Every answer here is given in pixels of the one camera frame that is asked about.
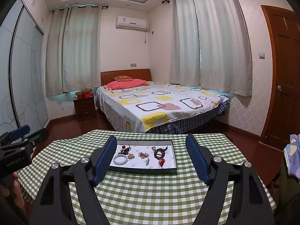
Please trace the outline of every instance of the white curtain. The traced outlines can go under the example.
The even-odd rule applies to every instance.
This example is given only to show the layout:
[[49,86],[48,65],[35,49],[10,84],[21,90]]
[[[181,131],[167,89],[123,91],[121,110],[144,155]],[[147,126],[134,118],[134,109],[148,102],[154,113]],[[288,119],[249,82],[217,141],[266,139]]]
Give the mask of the white curtain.
[[69,8],[54,11],[46,51],[46,95],[63,94],[62,87],[62,38]]
[[63,91],[95,88],[100,82],[99,7],[70,9],[63,41]]
[[200,85],[200,44],[193,0],[170,0],[172,54],[170,82]]
[[238,0],[194,2],[200,33],[201,87],[252,95],[250,42]]

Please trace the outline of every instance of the nightstand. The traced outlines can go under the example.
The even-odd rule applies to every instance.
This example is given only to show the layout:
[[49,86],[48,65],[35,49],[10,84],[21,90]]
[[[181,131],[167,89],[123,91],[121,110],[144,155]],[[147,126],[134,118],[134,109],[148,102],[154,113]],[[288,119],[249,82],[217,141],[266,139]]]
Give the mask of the nightstand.
[[97,117],[94,97],[73,100],[78,121]]

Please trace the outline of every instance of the brooch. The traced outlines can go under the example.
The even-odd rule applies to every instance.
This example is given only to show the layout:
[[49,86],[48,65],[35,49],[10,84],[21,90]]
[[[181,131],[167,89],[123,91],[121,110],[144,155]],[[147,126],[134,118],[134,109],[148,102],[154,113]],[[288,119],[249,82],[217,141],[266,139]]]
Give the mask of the brooch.
[[120,150],[120,152],[118,154],[123,154],[123,155],[128,155],[129,154],[129,151],[131,150],[131,147],[127,147],[125,148],[126,146],[122,146],[122,149]]
[[139,157],[142,158],[142,159],[147,158],[147,157],[149,157],[149,153],[139,152]]

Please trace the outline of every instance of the light switch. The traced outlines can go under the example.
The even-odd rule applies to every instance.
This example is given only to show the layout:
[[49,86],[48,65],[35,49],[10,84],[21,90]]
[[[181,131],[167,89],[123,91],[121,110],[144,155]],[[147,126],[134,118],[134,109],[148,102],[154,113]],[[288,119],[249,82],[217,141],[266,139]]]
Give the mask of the light switch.
[[260,52],[260,53],[259,53],[259,58],[260,58],[260,59],[265,59],[265,54],[264,54],[263,52]]

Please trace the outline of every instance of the wooden door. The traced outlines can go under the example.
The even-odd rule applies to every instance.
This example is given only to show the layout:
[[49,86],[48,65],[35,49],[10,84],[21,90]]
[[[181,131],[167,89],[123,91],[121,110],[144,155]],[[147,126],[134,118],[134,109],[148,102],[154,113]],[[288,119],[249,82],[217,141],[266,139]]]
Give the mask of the wooden door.
[[290,10],[263,6],[273,56],[271,101],[261,141],[283,150],[300,134],[300,21]]

